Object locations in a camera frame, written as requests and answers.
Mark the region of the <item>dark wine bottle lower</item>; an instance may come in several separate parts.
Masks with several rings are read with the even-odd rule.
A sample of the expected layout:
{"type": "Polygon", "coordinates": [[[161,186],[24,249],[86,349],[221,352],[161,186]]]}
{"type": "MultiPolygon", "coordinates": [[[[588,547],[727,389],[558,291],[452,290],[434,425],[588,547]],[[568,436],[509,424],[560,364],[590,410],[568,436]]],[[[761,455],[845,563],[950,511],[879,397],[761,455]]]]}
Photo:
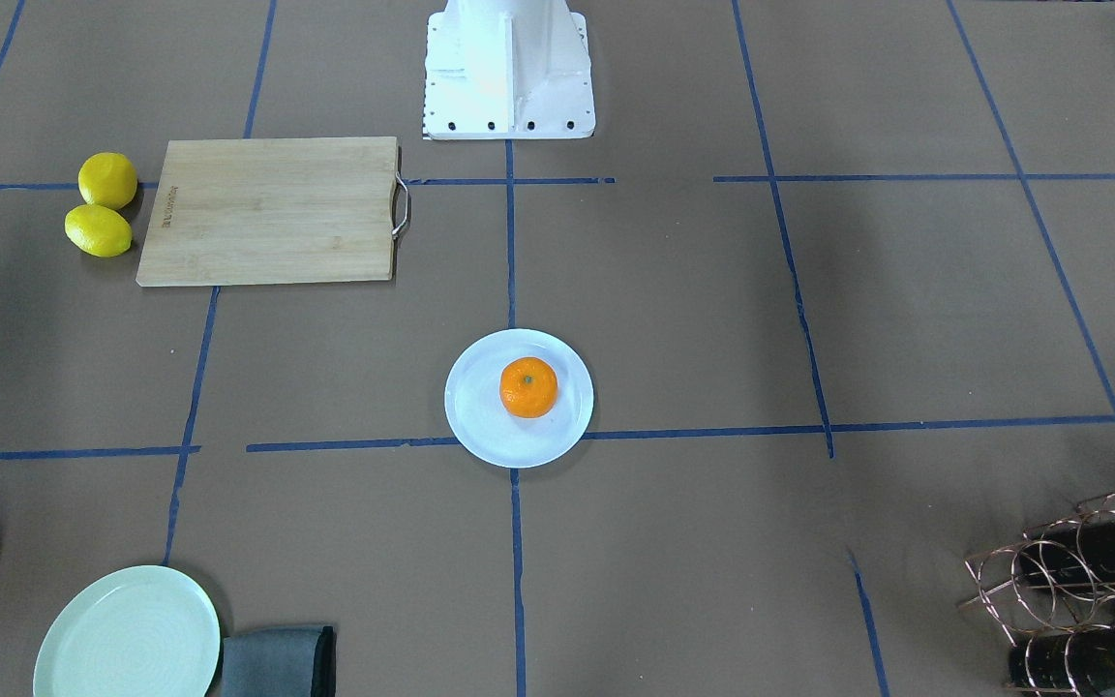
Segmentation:
{"type": "Polygon", "coordinates": [[[1010,649],[1010,684],[1040,696],[1115,696],[1115,627],[1031,638],[1010,649]]]}

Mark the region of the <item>orange fruit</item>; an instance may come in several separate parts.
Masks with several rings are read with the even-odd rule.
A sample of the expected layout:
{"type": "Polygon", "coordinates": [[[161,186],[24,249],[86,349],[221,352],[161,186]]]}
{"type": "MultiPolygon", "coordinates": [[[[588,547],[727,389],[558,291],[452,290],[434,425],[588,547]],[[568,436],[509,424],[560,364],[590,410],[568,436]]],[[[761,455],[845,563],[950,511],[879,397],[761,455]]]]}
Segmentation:
{"type": "Polygon", "coordinates": [[[524,356],[500,372],[498,396],[510,415],[536,419],[558,404],[558,372],[536,356],[524,356]]]}

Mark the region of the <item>yellow lemon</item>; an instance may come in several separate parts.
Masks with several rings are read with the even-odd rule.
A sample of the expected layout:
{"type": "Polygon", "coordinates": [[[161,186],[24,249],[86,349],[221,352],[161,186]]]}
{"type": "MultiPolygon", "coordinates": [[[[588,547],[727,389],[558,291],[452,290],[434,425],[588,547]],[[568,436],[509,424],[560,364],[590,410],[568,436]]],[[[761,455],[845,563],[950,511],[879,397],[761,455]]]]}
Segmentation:
{"type": "Polygon", "coordinates": [[[67,212],[65,233],[75,246],[97,258],[124,255],[134,239],[129,222],[118,211],[93,203],[67,212]]]}
{"type": "Polygon", "coordinates": [[[127,155],[103,151],[84,159],[76,173],[76,186],[85,203],[123,210],[136,199],[140,182],[127,155]]]}

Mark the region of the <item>light blue plate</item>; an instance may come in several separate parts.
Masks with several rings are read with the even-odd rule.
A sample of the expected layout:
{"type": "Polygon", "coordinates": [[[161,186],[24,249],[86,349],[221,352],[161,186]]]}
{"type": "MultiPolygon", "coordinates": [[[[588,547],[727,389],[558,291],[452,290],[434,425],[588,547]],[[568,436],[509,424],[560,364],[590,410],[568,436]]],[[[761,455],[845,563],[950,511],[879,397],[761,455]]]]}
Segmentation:
{"type": "Polygon", "coordinates": [[[445,385],[445,413],[456,441],[502,468],[534,468],[560,458],[586,432],[593,407],[583,358],[558,337],[532,329],[481,337],[453,362],[445,385]],[[535,418],[510,414],[500,399],[501,374],[523,358],[547,364],[558,379],[552,409],[535,418]]]}

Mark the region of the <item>folded grey cloth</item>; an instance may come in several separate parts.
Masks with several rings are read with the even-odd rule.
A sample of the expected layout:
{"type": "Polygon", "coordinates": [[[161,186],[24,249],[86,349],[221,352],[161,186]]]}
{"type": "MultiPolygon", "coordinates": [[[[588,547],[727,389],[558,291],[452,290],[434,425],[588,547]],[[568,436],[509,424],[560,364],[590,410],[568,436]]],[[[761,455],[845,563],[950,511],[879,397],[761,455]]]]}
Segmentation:
{"type": "Polygon", "coordinates": [[[225,638],[221,694],[333,696],[334,626],[271,626],[225,638]]]}

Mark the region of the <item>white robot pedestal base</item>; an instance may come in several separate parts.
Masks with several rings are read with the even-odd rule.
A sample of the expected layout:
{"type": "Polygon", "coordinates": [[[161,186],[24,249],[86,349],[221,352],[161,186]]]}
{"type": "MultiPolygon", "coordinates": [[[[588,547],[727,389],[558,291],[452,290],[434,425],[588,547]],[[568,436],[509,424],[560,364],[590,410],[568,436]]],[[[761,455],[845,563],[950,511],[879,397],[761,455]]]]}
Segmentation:
{"type": "Polygon", "coordinates": [[[565,1],[448,1],[428,17],[424,68],[424,138],[597,132],[586,18],[565,1]]]}

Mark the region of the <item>lower yellow lemon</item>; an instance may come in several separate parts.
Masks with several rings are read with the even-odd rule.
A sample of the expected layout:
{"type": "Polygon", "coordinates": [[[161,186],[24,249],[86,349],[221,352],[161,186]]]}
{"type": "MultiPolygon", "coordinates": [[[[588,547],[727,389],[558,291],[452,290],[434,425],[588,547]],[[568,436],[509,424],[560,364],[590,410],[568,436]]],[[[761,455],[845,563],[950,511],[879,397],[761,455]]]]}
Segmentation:
{"type": "Polygon", "coordinates": [[[67,212],[65,233],[75,246],[97,258],[124,255],[134,239],[129,222],[118,211],[93,203],[67,212]]]}

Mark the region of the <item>upper yellow lemon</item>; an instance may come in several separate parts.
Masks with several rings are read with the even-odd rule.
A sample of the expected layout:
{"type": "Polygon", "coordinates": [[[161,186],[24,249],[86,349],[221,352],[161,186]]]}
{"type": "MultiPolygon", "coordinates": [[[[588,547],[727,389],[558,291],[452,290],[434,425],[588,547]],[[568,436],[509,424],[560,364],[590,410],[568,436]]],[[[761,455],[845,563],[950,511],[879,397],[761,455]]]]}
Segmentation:
{"type": "Polygon", "coordinates": [[[84,159],[76,173],[76,186],[85,203],[123,210],[136,199],[140,182],[127,155],[103,151],[84,159]]]}

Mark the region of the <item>dark wine bottle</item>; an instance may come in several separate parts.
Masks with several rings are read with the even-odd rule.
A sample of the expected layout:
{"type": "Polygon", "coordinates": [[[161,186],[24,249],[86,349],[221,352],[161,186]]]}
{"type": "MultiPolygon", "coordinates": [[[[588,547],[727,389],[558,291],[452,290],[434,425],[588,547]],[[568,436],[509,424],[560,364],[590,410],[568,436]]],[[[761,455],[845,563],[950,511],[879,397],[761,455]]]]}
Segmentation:
{"type": "Polygon", "coordinates": [[[1046,530],[1017,556],[1022,581],[1066,590],[1115,587],[1115,516],[1076,527],[1046,530]]]}
{"type": "Polygon", "coordinates": [[[1115,627],[1031,638],[1010,649],[1010,684],[1040,696],[1115,696],[1115,627]]]}

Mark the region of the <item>light green plate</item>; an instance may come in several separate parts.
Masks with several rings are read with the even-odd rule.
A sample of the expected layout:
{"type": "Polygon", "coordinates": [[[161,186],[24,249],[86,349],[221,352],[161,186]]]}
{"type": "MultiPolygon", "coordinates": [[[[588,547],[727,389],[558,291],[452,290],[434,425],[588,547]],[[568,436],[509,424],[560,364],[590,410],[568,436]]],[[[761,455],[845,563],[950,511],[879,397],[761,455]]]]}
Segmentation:
{"type": "Polygon", "coordinates": [[[57,614],[33,666],[36,696],[204,696],[220,665],[220,618],[190,575],[128,567],[57,614]]]}

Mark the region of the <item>dark wine bottle upper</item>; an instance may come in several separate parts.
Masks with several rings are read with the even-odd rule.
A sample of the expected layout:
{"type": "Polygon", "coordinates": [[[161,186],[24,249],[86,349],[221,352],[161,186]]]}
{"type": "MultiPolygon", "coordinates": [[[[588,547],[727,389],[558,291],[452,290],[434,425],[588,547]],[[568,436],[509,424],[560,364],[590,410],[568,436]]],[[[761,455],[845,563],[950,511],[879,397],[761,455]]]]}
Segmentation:
{"type": "Polygon", "coordinates": [[[1022,581],[1066,590],[1115,587],[1115,516],[1076,527],[1046,530],[1017,556],[1022,581]]]}

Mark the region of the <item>bamboo cutting board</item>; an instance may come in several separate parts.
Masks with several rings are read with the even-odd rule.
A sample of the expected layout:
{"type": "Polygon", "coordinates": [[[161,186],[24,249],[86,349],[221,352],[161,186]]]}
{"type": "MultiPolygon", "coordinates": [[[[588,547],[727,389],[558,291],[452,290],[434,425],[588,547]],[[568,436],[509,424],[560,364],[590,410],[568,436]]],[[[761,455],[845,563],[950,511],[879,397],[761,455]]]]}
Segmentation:
{"type": "Polygon", "coordinates": [[[169,141],[136,280],[388,282],[408,221],[392,136],[169,141]]]}

